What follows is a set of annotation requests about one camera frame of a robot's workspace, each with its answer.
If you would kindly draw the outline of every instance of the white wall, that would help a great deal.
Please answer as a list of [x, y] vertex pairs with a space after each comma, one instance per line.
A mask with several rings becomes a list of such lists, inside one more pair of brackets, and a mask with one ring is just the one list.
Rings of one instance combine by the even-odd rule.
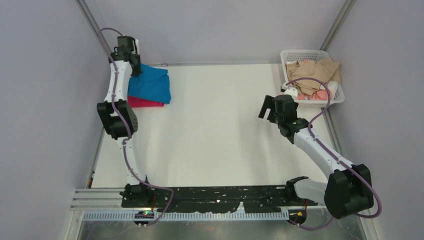
[[319, 49], [344, 2], [94, 1], [101, 27], [139, 39], [146, 64], [278, 63], [284, 49]]
[[73, 0], [3, 0], [0, 29], [0, 238], [57, 240], [87, 184], [109, 65]]
[[344, 103], [331, 107], [345, 154], [371, 170], [384, 240], [423, 239], [424, 1], [358, 1], [329, 48]]

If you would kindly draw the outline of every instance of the blue cloth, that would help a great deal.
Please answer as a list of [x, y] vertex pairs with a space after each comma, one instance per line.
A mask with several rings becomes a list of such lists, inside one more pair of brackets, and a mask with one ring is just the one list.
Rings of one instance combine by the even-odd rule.
[[129, 79], [128, 95], [169, 104], [171, 101], [168, 70], [141, 64], [142, 74]]

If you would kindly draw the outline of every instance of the white platform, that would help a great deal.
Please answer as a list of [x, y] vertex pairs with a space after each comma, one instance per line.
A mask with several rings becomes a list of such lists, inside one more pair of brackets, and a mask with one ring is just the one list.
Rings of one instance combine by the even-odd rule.
[[[276, 124], [258, 118], [265, 95], [281, 94], [279, 64], [165, 68], [171, 103], [134, 109], [138, 159], [152, 184], [278, 185], [299, 176], [326, 182], [317, 165], [281, 136]], [[299, 107], [298, 116], [310, 120], [320, 111]], [[322, 117], [313, 127], [331, 143]], [[92, 187], [124, 187], [124, 167], [117, 144], [105, 134]]]

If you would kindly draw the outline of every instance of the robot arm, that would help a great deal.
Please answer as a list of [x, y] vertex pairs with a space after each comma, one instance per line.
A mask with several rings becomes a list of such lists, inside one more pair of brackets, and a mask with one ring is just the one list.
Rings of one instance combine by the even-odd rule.
[[[115, 142], [121, 150], [122, 159], [125, 159], [124, 151], [122, 151], [125, 147], [128, 164], [133, 167], [133, 171], [136, 175], [141, 179], [145, 179], [146, 173], [141, 171], [144, 168], [139, 166], [140, 163], [138, 161], [135, 161], [137, 158], [135, 148], [133, 147], [134, 138], [128, 139], [129, 136], [126, 126], [114, 110], [115, 106], [116, 110], [119, 111], [127, 122], [131, 134], [137, 132], [137, 116], [128, 104], [127, 94], [130, 77], [138, 76], [142, 73], [140, 54], [138, 52], [138, 49], [140, 49], [139, 41], [130, 36], [119, 36], [117, 42], [118, 46], [114, 48], [114, 52], [110, 55], [116, 64], [117, 71], [115, 71], [114, 64], [110, 63], [111, 74], [109, 90], [104, 98], [104, 102], [97, 104], [97, 112], [106, 133], [115, 139]], [[127, 183], [130, 185], [139, 185], [139, 181], [134, 178], [127, 167], [125, 170]]]
[[318, 165], [328, 182], [316, 182], [305, 176], [297, 177], [287, 182], [287, 193], [293, 198], [309, 199], [325, 205], [336, 219], [371, 208], [374, 205], [371, 191], [339, 161], [351, 166], [354, 171], [371, 184], [369, 169], [363, 164], [354, 165], [323, 142], [338, 159], [334, 159], [325, 151], [317, 143], [317, 134], [314, 129], [311, 128], [311, 131], [315, 137], [309, 132], [309, 122], [304, 118], [298, 118], [298, 105], [292, 96], [287, 94], [276, 97], [267, 95], [259, 118], [264, 118], [266, 110], [270, 109], [267, 119], [271, 123], [277, 124], [281, 135], [302, 149]]

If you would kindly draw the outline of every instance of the laundry basket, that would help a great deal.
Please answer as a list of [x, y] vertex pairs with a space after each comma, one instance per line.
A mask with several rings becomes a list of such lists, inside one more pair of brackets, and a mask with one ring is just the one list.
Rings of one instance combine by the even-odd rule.
[[[318, 61], [321, 59], [329, 58], [330, 55], [326, 51], [321, 50], [308, 50], [308, 49], [292, 49], [292, 50], [284, 50], [280, 54], [281, 63], [282, 63], [282, 71], [284, 73], [285, 82], [289, 82], [289, 78], [287, 77], [287, 69], [286, 62], [293, 61], [303, 61], [303, 60], [314, 60]], [[330, 104], [339, 104], [345, 100], [345, 95], [343, 94], [342, 85], [337, 85], [337, 90], [334, 94], [334, 99], [331, 100]], [[305, 104], [313, 107], [324, 108], [327, 105], [326, 100], [294, 100], [299, 104]]]

